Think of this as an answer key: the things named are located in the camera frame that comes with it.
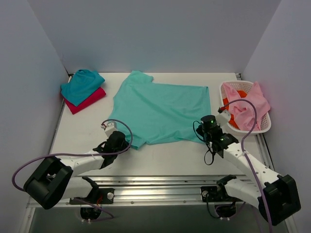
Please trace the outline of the mint green t-shirt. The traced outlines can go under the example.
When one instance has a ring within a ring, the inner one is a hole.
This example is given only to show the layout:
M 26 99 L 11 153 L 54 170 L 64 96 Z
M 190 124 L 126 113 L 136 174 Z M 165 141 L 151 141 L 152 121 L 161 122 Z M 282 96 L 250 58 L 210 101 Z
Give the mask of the mint green t-shirt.
M 132 141 L 132 147 L 192 141 L 192 124 L 211 114 L 207 86 L 154 83 L 153 77 L 132 71 L 113 97 L 110 119 Z

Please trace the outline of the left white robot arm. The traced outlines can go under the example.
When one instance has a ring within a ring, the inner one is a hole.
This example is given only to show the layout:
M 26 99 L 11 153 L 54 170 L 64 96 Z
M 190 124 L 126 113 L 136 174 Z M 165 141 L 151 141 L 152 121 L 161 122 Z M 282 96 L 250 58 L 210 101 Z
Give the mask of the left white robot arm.
M 106 141 L 93 149 L 90 156 L 45 158 L 35 169 L 23 189 L 44 209 L 51 209 L 61 199 L 71 199 L 77 204 L 81 199 L 86 203 L 112 203 L 108 191 L 82 173 L 99 170 L 112 164 L 117 156 L 129 146 L 125 134 L 114 131 Z

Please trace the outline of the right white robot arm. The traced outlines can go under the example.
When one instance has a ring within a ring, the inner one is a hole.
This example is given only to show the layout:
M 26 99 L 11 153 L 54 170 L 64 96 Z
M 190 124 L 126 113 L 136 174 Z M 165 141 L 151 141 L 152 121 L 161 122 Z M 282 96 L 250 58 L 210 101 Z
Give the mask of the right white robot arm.
M 256 159 L 233 135 L 224 133 L 216 117 L 201 118 L 196 129 L 212 155 L 219 155 L 238 168 L 253 184 L 228 175 L 217 181 L 221 200 L 240 199 L 257 208 L 261 216 L 276 226 L 301 209 L 297 185 L 290 175 L 282 176 Z

